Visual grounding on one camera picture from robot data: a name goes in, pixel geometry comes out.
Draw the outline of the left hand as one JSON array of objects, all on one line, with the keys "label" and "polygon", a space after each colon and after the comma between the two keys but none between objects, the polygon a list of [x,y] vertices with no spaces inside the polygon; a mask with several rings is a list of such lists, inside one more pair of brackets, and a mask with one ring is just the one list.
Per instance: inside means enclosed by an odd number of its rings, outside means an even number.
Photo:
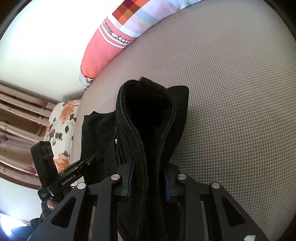
[{"label": "left hand", "polygon": [[50,198],[48,200],[42,201],[41,203],[42,217],[46,218],[58,205],[59,205],[58,202],[53,201]]}]

